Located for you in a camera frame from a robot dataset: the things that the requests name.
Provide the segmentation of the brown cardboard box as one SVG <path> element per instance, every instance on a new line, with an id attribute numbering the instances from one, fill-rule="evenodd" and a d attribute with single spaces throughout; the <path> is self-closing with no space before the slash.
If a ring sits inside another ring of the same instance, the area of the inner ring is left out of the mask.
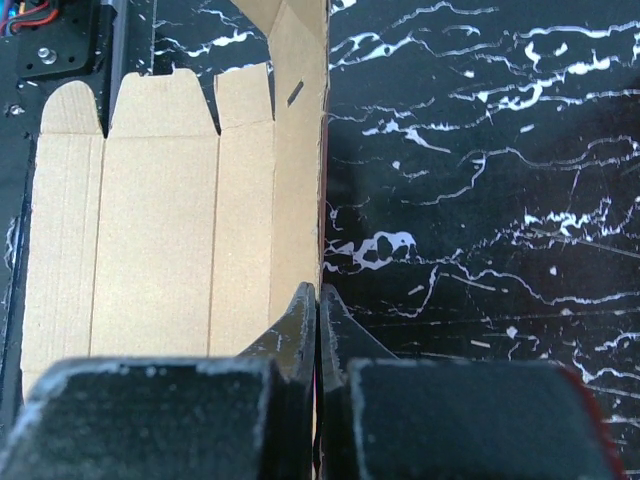
<path id="1" fill-rule="evenodd" d="M 108 130 L 90 87 L 47 99 L 20 368 L 231 356 L 321 278 L 328 5 L 242 1 L 271 60 L 214 78 L 126 75 Z"/>

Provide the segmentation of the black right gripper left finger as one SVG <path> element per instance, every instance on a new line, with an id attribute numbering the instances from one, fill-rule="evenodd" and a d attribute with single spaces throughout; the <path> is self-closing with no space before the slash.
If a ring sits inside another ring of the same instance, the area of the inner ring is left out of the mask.
<path id="1" fill-rule="evenodd" d="M 308 479 L 314 287 L 234 357 L 60 361 L 1 453 L 5 479 Z"/>

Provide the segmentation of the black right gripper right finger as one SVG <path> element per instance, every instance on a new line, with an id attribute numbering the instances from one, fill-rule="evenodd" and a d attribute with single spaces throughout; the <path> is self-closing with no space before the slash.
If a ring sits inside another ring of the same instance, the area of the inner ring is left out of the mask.
<path id="1" fill-rule="evenodd" d="M 580 379 L 548 362 L 393 355 L 319 297 L 323 479 L 621 479 L 624 466 Z"/>

